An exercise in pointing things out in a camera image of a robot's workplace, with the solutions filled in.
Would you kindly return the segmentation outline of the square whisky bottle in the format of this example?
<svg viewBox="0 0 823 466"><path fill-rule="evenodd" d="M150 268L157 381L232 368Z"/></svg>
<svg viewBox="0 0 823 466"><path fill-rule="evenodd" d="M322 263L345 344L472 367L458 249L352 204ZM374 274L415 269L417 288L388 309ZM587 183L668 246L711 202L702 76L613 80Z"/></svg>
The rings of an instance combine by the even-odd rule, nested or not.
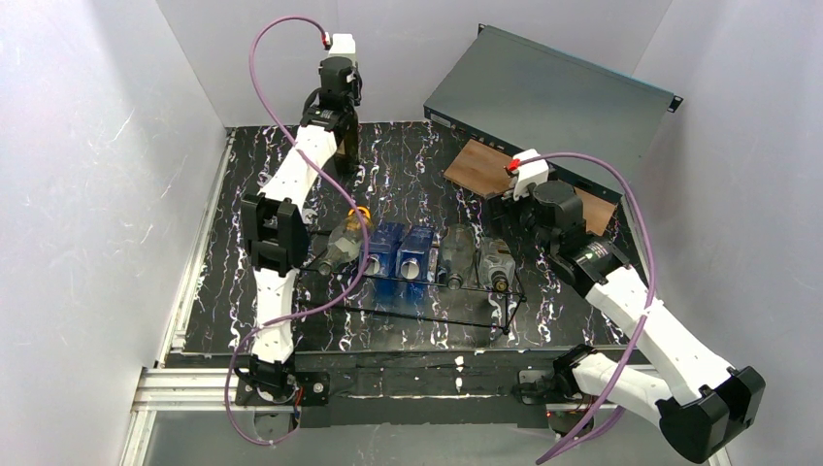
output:
<svg viewBox="0 0 823 466"><path fill-rule="evenodd" d="M496 292L506 292L514 277L516 263L509 245L502 239L482 237L478 258L479 284Z"/></svg>

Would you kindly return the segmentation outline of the tall clear glass bottle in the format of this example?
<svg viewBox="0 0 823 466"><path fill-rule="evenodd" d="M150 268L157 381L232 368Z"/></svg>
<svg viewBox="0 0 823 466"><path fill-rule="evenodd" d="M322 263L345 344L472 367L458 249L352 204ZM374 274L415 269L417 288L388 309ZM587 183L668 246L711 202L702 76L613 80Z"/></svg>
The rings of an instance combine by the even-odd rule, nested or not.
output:
<svg viewBox="0 0 823 466"><path fill-rule="evenodd" d="M465 224L452 224L440 241L437 281L451 290L460 289L470 278L476 258L473 229Z"/></svg>

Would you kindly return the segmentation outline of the dark green wine bottle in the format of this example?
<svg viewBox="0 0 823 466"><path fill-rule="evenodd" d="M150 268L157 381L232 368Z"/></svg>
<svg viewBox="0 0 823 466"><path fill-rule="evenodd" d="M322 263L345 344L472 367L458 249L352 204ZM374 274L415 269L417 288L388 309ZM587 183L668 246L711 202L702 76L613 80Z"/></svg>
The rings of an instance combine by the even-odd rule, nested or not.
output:
<svg viewBox="0 0 823 466"><path fill-rule="evenodd" d="M337 149L333 155L335 169L339 176L352 175L359 166L358 124L354 123L335 131Z"/></svg>

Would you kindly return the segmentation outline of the black wire wine rack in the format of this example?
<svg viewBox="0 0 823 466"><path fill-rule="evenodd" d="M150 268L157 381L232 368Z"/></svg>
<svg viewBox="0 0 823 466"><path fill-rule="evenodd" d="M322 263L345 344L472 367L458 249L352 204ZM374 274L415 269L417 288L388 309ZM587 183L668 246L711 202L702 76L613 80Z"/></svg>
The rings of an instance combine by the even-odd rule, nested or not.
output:
<svg viewBox="0 0 823 466"><path fill-rule="evenodd" d="M354 277L357 266L362 263L357 259L340 267L329 276L321 275L318 262L325 254L330 230L314 230L311 238L320 240L316 255L307 262L298 273L300 281L309 284L345 283ZM365 316L408 319L436 324L460 325L470 328L488 329L494 334L508 334L514 318L526 303L527 295L521 284L516 267L510 288L506 292L496 292L479 284L478 258L480 239L474 234L476 258L469 280L457 290L451 290L437 281L437 262L440 239L435 234L430 252L428 287L423 297L410 303L404 296L405 283L395 277L395 296L388 302L376 298L375 285L371 278L363 276L355 287L353 294L335 305L335 310Z"/></svg>

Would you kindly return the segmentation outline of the blue square bottle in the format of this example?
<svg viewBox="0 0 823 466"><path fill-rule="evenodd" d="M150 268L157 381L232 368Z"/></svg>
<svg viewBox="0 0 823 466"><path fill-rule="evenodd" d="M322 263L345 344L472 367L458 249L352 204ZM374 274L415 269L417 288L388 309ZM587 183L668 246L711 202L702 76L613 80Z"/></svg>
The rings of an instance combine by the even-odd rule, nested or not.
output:
<svg viewBox="0 0 823 466"><path fill-rule="evenodd" d="M369 253L361 250L360 261L365 265L364 275L375 285L376 298L388 302L396 292L396 261L406 225L384 221L371 233Z"/></svg>
<svg viewBox="0 0 823 466"><path fill-rule="evenodd" d="M430 226L413 225L397 251L395 277L405 283L404 296L419 301L428 287L430 252L435 231Z"/></svg>

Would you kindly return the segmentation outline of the clear bottle with dark label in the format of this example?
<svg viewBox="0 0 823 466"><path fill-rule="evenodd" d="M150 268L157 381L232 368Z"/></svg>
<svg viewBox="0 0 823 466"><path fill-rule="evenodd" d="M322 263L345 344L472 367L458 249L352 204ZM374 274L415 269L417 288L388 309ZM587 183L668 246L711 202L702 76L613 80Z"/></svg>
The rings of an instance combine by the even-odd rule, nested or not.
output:
<svg viewBox="0 0 823 466"><path fill-rule="evenodd" d="M365 219L367 233L374 229L372 220ZM364 243L359 217L346 216L331 232L325 254L320 258L318 272L329 276L337 269L358 258Z"/></svg>

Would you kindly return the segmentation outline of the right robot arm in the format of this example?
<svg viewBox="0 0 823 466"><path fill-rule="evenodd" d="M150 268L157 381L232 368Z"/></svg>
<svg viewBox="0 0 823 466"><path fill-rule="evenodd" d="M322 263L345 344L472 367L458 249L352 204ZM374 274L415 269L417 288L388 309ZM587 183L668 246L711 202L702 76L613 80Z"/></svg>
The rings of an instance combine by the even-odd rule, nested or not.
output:
<svg viewBox="0 0 823 466"><path fill-rule="evenodd" d="M648 375L626 357L612 360L580 344L554 359L548 376L521 383L525 401L591 395L655 424L686 460L700 464L749 428L766 382L753 367L735 367L698 340L653 296L651 279L607 238L591 233L583 203L566 183L548 181L489 199L492 223L516 226L546 248L558 278L624 330L628 351L654 367Z"/></svg>

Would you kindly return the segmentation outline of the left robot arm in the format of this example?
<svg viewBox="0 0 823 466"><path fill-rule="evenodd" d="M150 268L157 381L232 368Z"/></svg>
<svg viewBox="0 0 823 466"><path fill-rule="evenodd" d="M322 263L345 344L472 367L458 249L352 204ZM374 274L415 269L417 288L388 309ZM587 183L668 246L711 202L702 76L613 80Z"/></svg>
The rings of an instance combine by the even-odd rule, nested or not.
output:
<svg viewBox="0 0 823 466"><path fill-rule="evenodd" d="M328 161L334 174L351 172L358 162L358 117L362 81L350 54L329 56L319 65L320 86L304 107L296 146L277 172L241 202L244 248L254 273L259 331L247 345L248 366L236 375L250 389L281 402L296 390L288 359L293 352L292 294L297 270L312 242L301 210Z"/></svg>

